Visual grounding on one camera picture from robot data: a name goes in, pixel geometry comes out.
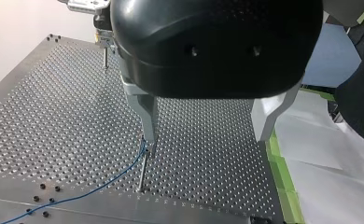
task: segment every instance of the white sheet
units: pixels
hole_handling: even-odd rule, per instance
[[[275,131],[306,223],[364,223],[364,139],[332,123],[325,99],[302,91]]]

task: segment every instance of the blue cable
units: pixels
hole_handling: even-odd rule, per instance
[[[139,158],[141,158],[141,156],[144,154],[145,150],[146,150],[146,141],[145,141],[144,138],[142,138],[141,146],[140,146],[140,152],[139,152],[138,156],[135,158],[133,164],[131,164],[129,167],[127,167],[127,169],[125,169],[119,175],[116,175],[112,179],[108,180],[108,182],[105,183],[104,185],[102,185],[101,187],[99,187],[99,188],[97,188],[97,189],[95,189],[93,191],[90,191],[88,193],[85,193],[83,195],[74,197],[74,198],[64,199],[64,200],[61,200],[61,201],[58,201],[58,202],[55,202],[55,203],[47,203],[47,204],[41,205],[41,206],[37,207],[36,209],[33,209],[33,210],[31,210],[31,211],[29,211],[27,213],[24,213],[24,214],[22,214],[19,217],[12,218],[9,221],[2,222],[1,224],[7,224],[7,223],[10,223],[12,221],[16,221],[16,220],[18,220],[18,219],[20,219],[22,217],[25,217],[25,216],[28,216],[28,215],[32,214],[34,211],[37,211],[37,210],[42,209],[42,208],[45,208],[45,207],[49,207],[49,206],[52,206],[52,205],[55,205],[55,204],[58,204],[58,203],[66,203],[66,202],[71,202],[71,201],[74,201],[74,200],[77,200],[77,199],[84,198],[86,196],[89,196],[89,195],[93,194],[94,192],[96,192],[96,191],[98,191],[100,189],[103,189],[104,187],[106,187],[110,183],[112,183],[113,181],[119,179],[122,175],[126,174],[129,170],[131,170],[136,165],[136,163],[138,162]]]

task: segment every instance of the metal rod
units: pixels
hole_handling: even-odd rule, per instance
[[[138,192],[144,192],[144,178],[145,178],[145,171],[147,169],[147,157],[149,154],[148,151],[144,152],[144,160],[142,161],[142,168],[141,168],[141,177],[139,178],[139,184],[138,184]]]
[[[104,48],[104,68],[107,68],[107,48]]]

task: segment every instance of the white wall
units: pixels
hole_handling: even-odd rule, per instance
[[[50,33],[93,42],[92,17],[57,0],[0,0],[0,81]]]

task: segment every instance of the bolt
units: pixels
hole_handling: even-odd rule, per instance
[[[43,217],[48,217],[48,216],[49,216],[49,213],[48,213],[47,211],[44,211],[44,212],[42,213],[42,216],[43,216]]]

